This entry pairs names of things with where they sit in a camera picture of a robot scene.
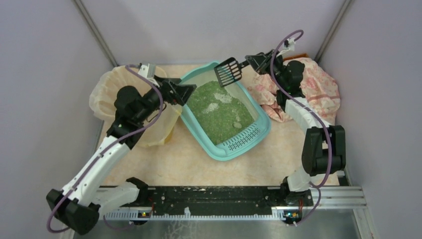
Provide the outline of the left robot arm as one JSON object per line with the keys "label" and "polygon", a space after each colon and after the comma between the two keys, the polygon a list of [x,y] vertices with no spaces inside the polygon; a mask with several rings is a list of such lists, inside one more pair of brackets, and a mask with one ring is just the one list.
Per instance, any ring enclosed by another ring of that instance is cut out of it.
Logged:
{"label": "left robot arm", "polygon": [[66,230],[85,235],[99,220],[117,208],[148,199],[148,186],[137,178],[99,195],[101,183],[114,166],[138,143],[144,132],[160,118],[164,104],[185,105],[196,89],[194,84],[181,84],[176,78],[161,78],[157,85],[142,95],[134,86],[122,87],[115,100],[115,119],[97,151],[80,172],[62,189],[52,189],[46,196],[51,209],[46,223],[50,233],[53,219]]}

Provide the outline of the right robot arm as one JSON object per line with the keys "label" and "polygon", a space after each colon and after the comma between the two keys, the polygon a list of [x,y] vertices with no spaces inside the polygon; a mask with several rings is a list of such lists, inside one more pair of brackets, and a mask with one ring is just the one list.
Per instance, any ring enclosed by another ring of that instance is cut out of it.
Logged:
{"label": "right robot arm", "polygon": [[324,120],[303,93],[306,66],[297,60],[283,64],[276,51],[247,55],[246,64],[259,75],[269,75],[277,86],[276,103],[305,134],[302,165],[281,184],[280,198],[287,205],[311,199],[310,188],[319,189],[330,174],[346,166],[345,129]]}

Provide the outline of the black litter scoop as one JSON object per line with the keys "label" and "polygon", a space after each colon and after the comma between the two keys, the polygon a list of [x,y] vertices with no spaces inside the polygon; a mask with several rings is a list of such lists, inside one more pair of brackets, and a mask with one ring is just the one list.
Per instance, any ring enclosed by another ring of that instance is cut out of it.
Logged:
{"label": "black litter scoop", "polygon": [[242,69],[247,67],[247,60],[238,62],[234,57],[230,57],[214,67],[217,81],[220,87],[229,86],[242,78]]}

